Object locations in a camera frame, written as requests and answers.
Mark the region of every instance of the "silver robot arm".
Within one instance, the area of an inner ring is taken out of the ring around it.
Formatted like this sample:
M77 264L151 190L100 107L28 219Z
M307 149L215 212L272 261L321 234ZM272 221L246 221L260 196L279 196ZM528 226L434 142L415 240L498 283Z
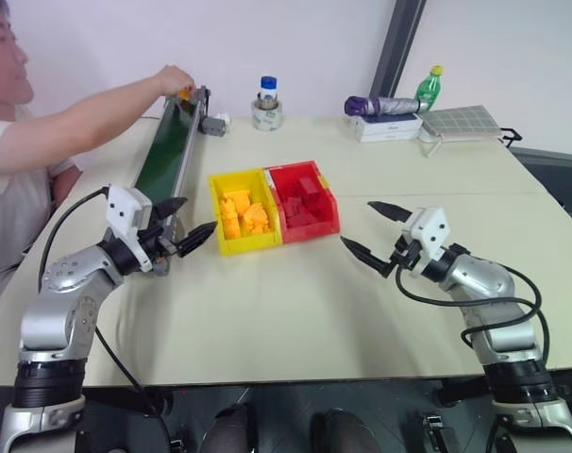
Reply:
M514 281L504 267L472 257L457 244L443 247L449 226L442 209L412 213L396 205L369 204L382 215L404 222L390 261L374 257L359 243L342 239L356 258L382 276L399 267L399 283L401 269L408 269L413 277L434 281L458 302L514 297ZM463 304L460 308L468 328L509 322L524 315L517 303L502 301ZM470 343L493 394L496 417L507 430L502 439L510 448L506 451L572 452L572 416L565 401L557 396L530 321L473 332Z
M164 237L162 221L185 202L171 198L152 207L136 189L110 186L106 241L67 256L45 272L21 328L18 373L6 407L0 453L89 451L76 430L83 416L82 382L102 302L135 271L204 243L215 222L192 230L178 243Z

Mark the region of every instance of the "table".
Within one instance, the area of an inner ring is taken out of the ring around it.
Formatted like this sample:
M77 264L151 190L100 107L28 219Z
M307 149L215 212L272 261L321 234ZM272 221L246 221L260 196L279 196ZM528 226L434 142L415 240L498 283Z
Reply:
M101 185L131 185L156 126L141 120L99 150L1 297L0 385L15 378L19 326L36 294L51 226ZM208 175L308 159L317 162L337 198L342 234L384 258L401 224L380 217L367 201L443 206L452 242L538 284L552 338L548 365L572 368L571 218L497 141L446 143L430 159L420 146L356 143L340 119L288 118L272 133L238 119L224 138L198 138L182 218L187 227L212 219ZM104 208L103 199L94 200L69 218L50 260L98 242ZM404 283L416 293L447 298L427 280ZM530 297L522 283L518 294ZM459 338L458 309L404 298L392 279L356 261L337 235L231 257L221 256L211 237L185 260L174 259L168 277L128 277L102 306L99 327L147 385L482 373ZM95 340L84 384L126 383Z

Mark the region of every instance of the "blue bottle cap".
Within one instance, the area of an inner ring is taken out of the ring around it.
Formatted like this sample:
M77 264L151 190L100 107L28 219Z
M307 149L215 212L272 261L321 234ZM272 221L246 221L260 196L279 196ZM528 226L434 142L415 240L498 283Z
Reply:
M265 90L275 90L278 86L278 80L275 77L265 75L261 77L261 88Z

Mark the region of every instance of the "man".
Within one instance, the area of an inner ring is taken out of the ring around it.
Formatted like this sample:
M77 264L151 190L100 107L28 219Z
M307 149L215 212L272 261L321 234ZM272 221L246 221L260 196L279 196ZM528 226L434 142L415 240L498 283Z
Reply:
M194 86L187 73L167 66L60 113L28 119L21 107L33 98L26 63L10 28L6 0L0 0L0 294L49 219L49 168L120 135L159 97ZM53 178L56 202L78 175L71 167Z

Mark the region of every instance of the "yellow bin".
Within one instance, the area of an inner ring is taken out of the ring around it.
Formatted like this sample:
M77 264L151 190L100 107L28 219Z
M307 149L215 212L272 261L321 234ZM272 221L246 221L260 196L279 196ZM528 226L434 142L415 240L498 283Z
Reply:
M267 186L262 169L209 176L209 184L214 215L218 222L217 236L219 238L219 249L222 254L232 255L234 253L242 253L282 244L282 236L279 230L278 207ZM249 190L250 202L261 203L263 205L263 209L267 213L269 220L270 231L268 233L253 236L250 235L245 228L241 228L242 238L226 239L223 222L221 221L219 200L226 192L240 190Z

